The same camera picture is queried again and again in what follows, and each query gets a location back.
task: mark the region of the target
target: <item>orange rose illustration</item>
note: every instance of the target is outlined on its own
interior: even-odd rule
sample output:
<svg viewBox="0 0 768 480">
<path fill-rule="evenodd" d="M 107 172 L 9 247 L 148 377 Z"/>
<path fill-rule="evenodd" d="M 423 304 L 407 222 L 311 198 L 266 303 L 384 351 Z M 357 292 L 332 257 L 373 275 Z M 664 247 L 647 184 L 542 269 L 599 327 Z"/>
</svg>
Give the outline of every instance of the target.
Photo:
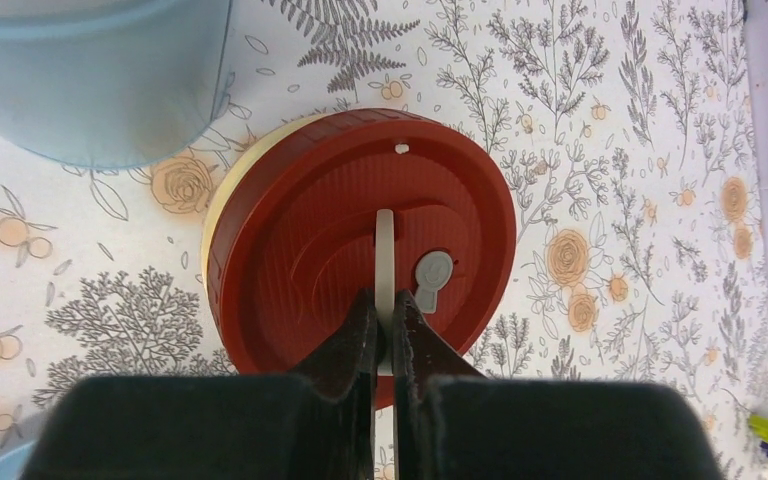
<svg viewBox="0 0 768 480">
<path fill-rule="evenodd" d="M 723 191 L 720 194 L 720 202 L 723 208 L 723 215 L 731 223 L 743 219 L 746 215 L 746 206 L 748 203 L 746 184 L 739 177 L 731 177 L 723 185 Z"/>
<path fill-rule="evenodd" d="M 608 283 L 608 290 L 614 302 L 619 303 L 628 298 L 628 283 L 622 275 L 614 275 Z"/>
<path fill-rule="evenodd" d="M 569 322 L 576 332 L 586 332 L 596 323 L 596 300 L 590 295 L 579 294 L 570 298 Z"/>
<path fill-rule="evenodd" d="M 587 241 L 574 230 L 561 230 L 549 241 L 546 267 L 558 285 L 572 287 L 584 280 L 590 259 Z"/>
<path fill-rule="evenodd" d="M 151 193 L 168 212 L 201 212 L 212 191 L 210 171 L 201 160 L 173 157 L 151 166 Z"/>
<path fill-rule="evenodd" d="M 752 233 L 746 225 L 738 225 L 734 229 L 734 254 L 740 260 L 746 260 L 750 253 L 752 253 Z"/>
</svg>

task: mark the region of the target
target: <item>floral wallpaper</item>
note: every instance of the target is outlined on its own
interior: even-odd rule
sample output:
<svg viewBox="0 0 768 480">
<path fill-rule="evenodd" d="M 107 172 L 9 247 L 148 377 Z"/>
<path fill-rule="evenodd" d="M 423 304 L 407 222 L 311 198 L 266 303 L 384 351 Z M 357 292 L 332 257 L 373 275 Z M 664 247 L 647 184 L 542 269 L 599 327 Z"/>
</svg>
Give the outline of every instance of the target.
<svg viewBox="0 0 768 480">
<path fill-rule="evenodd" d="M 379 106 L 468 135 L 507 180 L 516 263 L 470 362 L 671 385 L 725 476 L 757 478 L 768 292 L 743 2 L 307 4 L 238 12 L 226 113 L 175 158 L 90 171 L 0 138 L 0 453 L 84 376 L 232 374 L 198 267 L 211 194 L 273 128 Z M 377 430 L 393 479 L 392 410 Z"/>
</svg>

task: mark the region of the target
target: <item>light blue bowl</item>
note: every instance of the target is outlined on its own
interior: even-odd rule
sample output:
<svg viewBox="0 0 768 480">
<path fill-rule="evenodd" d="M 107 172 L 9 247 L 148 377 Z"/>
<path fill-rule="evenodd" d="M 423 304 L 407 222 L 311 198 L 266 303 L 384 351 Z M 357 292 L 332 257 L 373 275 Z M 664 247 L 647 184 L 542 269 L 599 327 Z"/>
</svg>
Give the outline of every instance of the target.
<svg viewBox="0 0 768 480">
<path fill-rule="evenodd" d="M 0 480 L 18 479 L 36 442 L 27 443 L 0 456 Z"/>
<path fill-rule="evenodd" d="M 123 0 L 0 16 L 0 135 L 81 167 L 174 155 L 221 109 L 232 4 Z"/>
</svg>

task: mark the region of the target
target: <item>red lid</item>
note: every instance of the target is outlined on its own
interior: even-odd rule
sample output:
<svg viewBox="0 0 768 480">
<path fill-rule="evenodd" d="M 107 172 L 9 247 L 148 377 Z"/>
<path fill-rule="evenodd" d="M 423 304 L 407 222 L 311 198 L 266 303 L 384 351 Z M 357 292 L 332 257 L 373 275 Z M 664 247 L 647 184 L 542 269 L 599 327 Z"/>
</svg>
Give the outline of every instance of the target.
<svg viewBox="0 0 768 480">
<path fill-rule="evenodd" d="M 407 145 L 406 153 L 396 153 Z M 324 117 L 270 148 L 228 199 L 207 265 L 210 307 L 241 373 L 284 371 L 343 322 L 374 284 L 375 218 L 395 215 L 397 290 L 435 250 L 455 262 L 430 325 L 465 353 L 493 315 L 511 273 L 511 194 L 474 142 L 389 109 Z M 379 377 L 377 405 L 392 404 Z"/>
</svg>

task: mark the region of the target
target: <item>round container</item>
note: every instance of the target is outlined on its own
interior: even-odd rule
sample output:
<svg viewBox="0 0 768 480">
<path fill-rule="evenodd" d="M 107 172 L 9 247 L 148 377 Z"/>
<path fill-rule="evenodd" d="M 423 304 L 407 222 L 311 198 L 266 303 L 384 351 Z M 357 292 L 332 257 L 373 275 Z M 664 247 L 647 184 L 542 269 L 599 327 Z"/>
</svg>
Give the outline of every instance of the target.
<svg viewBox="0 0 768 480">
<path fill-rule="evenodd" d="M 233 0 L 0 0 L 0 135 L 80 167 L 195 141 L 231 75 Z"/>
<path fill-rule="evenodd" d="M 202 268 L 213 318 L 241 373 L 284 371 L 374 284 L 376 212 L 393 210 L 397 290 L 426 254 L 454 261 L 426 319 L 464 353 L 511 272 L 516 221 L 493 160 L 439 123 L 389 109 L 309 117 L 257 142 L 208 211 Z M 392 403 L 379 377 L 376 404 Z"/>
</svg>

